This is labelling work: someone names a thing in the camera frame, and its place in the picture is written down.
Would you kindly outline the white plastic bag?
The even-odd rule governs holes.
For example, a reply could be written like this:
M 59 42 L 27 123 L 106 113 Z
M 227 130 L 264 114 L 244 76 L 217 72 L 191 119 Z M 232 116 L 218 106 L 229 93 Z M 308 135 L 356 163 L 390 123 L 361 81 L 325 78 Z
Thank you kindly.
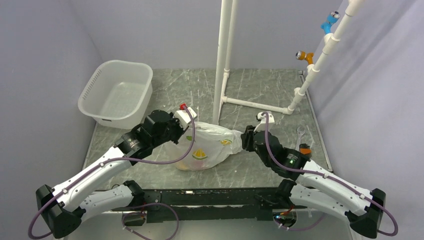
M 178 144 L 164 144 L 168 158 L 175 160 L 181 157 L 194 140 L 191 152 L 174 166 L 183 171 L 202 171 L 222 163 L 230 155 L 242 151 L 241 131 L 228 129 L 206 122 L 195 123 L 195 137 L 192 129 L 187 130 L 178 140 Z

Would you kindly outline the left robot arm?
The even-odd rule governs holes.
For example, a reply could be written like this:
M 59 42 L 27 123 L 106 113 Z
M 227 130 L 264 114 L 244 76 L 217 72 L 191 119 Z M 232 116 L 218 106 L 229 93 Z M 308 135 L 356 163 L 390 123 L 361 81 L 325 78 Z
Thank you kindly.
M 54 187 L 42 185 L 36 191 L 38 212 L 31 220 L 28 236 L 39 216 L 47 224 L 47 236 L 60 239 L 75 231 L 84 221 L 114 209 L 140 210 L 147 203 L 145 192 L 127 180 L 111 190 L 96 193 L 100 185 L 137 163 L 152 164 L 146 158 L 164 143 L 177 144 L 188 129 L 195 128 L 197 114 L 191 107 L 166 112 L 154 110 L 144 122 L 123 134 L 98 160 L 74 177 Z

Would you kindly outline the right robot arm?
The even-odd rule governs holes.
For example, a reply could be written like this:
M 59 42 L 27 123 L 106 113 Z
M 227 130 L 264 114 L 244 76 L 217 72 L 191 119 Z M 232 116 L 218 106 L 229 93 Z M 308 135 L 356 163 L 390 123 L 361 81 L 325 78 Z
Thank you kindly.
M 263 164 L 283 178 L 276 203 L 310 207 L 346 220 L 356 233 L 375 239 L 385 210 L 386 193 L 354 185 L 322 168 L 305 154 L 280 144 L 264 127 L 248 125 L 242 148 L 258 155 Z

